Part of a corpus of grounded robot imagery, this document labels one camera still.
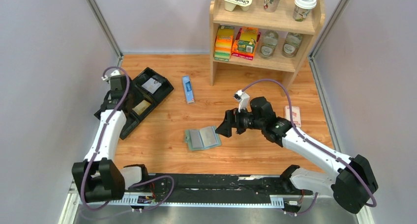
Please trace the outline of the teal card holder wallet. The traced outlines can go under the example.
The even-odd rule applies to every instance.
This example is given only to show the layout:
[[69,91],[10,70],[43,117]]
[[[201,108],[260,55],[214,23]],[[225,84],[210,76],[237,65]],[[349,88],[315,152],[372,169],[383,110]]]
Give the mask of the teal card holder wallet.
[[208,126],[202,129],[185,130],[184,141],[190,151],[207,150],[220,146],[221,140],[215,132],[215,126]]

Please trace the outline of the gold card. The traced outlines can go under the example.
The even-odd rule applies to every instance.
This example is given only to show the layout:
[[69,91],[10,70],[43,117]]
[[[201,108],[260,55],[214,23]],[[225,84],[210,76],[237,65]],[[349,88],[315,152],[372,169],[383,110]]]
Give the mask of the gold card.
[[142,100],[140,103],[134,106],[132,110],[137,116],[148,114],[151,111],[151,103],[147,100]]

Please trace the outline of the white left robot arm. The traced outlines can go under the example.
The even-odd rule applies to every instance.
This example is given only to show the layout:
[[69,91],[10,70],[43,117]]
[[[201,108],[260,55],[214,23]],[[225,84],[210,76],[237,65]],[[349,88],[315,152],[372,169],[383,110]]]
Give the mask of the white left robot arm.
[[83,161],[74,163],[71,171],[84,204],[120,200],[131,186],[139,192],[150,186],[150,178],[140,165],[118,169],[113,161],[130,109],[131,80],[126,75],[103,79],[110,84],[110,90],[98,111],[95,139]]

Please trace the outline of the silver card in tray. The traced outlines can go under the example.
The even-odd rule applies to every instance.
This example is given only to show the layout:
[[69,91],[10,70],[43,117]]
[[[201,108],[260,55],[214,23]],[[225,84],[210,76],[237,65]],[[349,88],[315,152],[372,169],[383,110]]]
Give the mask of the silver card in tray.
[[142,87],[150,92],[155,94],[155,92],[162,86],[162,83],[154,78],[149,78],[145,83],[142,84]]

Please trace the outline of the black compartment tray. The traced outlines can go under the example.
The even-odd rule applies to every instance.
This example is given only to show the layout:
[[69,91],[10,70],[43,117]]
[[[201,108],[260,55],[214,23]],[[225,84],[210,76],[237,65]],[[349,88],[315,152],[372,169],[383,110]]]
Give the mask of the black compartment tray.
[[[155,92],[155,94],[151,94],[142,87],[142,84],[145,83],[149,78],[154,78],[162,83],[162,86]],[[174,90],[172,84],[165,77],[158,74],[149,67],[143,70],[134,79],[131,79],[131,83],[127,85],[132,87],[133,93],[135,94],[133,107],[140,103],[142,100],[147,100],[151,103],[150,112],[152,112]],[[104,112],[103,103],[101,104],[100,109],[94,114],[94,116],[97,119],[100,119],[102,112]],[[134,129],[136,129],[139,124],[150,114],[150,112],[148,114],[137,116],[132,110],[129,116],[126,117],[126,123],[121,130],[119,138],[123,140],[128,137],[128,135],[132,133]]]

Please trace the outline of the white Kamenoko sponge pack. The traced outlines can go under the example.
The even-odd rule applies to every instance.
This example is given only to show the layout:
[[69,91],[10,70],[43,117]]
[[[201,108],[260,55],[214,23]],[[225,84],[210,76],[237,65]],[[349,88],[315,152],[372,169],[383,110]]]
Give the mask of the white Kamenoko sponge pack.
[[297,126],[297,127],[301,127],[301,116],[300,116],[300,108],[296,107],[296,106],[292,106],[290,108],[290,106],[285,106],[284,107],[284,116],[287,120],[291,120],[291,118],[293,119],[293,123]]

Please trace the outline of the blue slim box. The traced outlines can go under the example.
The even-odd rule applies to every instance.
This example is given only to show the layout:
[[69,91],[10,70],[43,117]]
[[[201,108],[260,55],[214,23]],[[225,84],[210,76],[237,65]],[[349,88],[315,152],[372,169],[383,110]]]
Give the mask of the blue slim box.
[[182,85],[183,85],[185,100],[187,104],[195,103],[191,80],[188,75],[182,77]]

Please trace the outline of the green sponge pack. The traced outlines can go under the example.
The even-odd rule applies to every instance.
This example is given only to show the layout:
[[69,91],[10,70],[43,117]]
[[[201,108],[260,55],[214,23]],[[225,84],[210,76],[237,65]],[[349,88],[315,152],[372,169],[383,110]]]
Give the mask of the green sponge pack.
[[214,59],[229,61],[234,41],[234,26],[220,25],[216,34]]

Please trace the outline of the orange pink sponge pack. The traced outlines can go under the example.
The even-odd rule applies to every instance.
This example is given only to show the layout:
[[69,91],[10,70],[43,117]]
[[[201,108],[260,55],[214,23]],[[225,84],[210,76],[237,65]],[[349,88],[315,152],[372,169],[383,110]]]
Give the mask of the orange pink sponge pack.
[[232,45],[232,56],[253,60],[260,34],[258,28],[241,27]]

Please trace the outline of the glass jar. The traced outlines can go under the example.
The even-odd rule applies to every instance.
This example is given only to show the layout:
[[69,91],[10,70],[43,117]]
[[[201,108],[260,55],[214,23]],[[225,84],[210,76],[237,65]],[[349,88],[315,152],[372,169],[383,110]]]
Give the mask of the glass jar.
[[269,59],[273,56],[278,44],[279,34],[274,30],[265,32],[262,38],[262,43],[259,49],[261,58]]
[[303,34],[289,32],[284,41],[282,55],[284,57],[294,57],[299,50],[302,39]]

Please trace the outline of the glass jar right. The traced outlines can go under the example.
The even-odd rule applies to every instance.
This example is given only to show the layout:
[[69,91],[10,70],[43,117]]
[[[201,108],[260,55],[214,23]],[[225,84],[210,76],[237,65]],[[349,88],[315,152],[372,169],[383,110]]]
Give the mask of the glass jar right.
[[303,34],[289,32],[284,41],[282,55],[284,57],[294,57],[299,50],[302,39]]

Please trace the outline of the paper coffee cup right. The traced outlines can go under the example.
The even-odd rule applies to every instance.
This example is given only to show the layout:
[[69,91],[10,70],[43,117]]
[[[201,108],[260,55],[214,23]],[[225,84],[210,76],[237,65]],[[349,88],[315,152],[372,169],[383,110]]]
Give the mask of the paper coffee cup right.
[[317,0],[295,0],[293,19],[297,22],[304,21],[317,5]]

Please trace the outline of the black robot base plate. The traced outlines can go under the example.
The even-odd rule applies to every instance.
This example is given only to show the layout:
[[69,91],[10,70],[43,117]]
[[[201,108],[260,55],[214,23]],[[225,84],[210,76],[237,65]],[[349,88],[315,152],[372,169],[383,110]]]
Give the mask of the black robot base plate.
[[271,195],[311,195],[311,191],[296,189],[288,180],[272,175],[226,175],[155,173],[151,184],[129,191],[155,195],[156,201],[170,203],[267,204]]

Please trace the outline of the aluminium frame rail left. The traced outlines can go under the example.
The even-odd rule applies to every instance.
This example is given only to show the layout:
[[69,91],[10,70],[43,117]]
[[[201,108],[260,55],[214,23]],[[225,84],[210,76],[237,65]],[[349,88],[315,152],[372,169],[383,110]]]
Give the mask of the aluminium frame rail left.
[[78,17],[73,21],[74,49],[78,51],[77,73],[73,82],[73,105],[69,107],[72,116],[68,119],[72,132],[68,140],[72,150],[68,152],[68,169],[75,162],[81,162],[93,142],[98,120],[93,113],[102,102],[106,85],[100,80],[103,70],[114,66],[117,56],[106,36],[98,15],[93,7],[94,0],[78,0]]

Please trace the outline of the aluminium frame rail right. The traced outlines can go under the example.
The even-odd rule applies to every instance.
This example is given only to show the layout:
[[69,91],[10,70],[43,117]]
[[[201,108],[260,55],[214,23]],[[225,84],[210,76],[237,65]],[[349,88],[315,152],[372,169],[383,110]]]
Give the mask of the aluminium frame rail right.
[[326,93],[324,82],[320,73],[318,58],[321,54],[322,48],[326,42],[326,39],[333,26],[338,21],[340,15],[345,10],[350,0],[330,0],[330,8],[325,4],[325,23],[322,30],[320,31],[318,38],[316,39],[313,47],[311,48],[310,54],[308,55],[308,62],[315,80],[318,96],[321,102],[321,106],[324,112],[324,116],[327,122],[330,138],[334,149],[338,152],[342,151],[340,148],[340,142],[338,138],[338,131],[335,127],[333,112],[330,106],[329,97]]

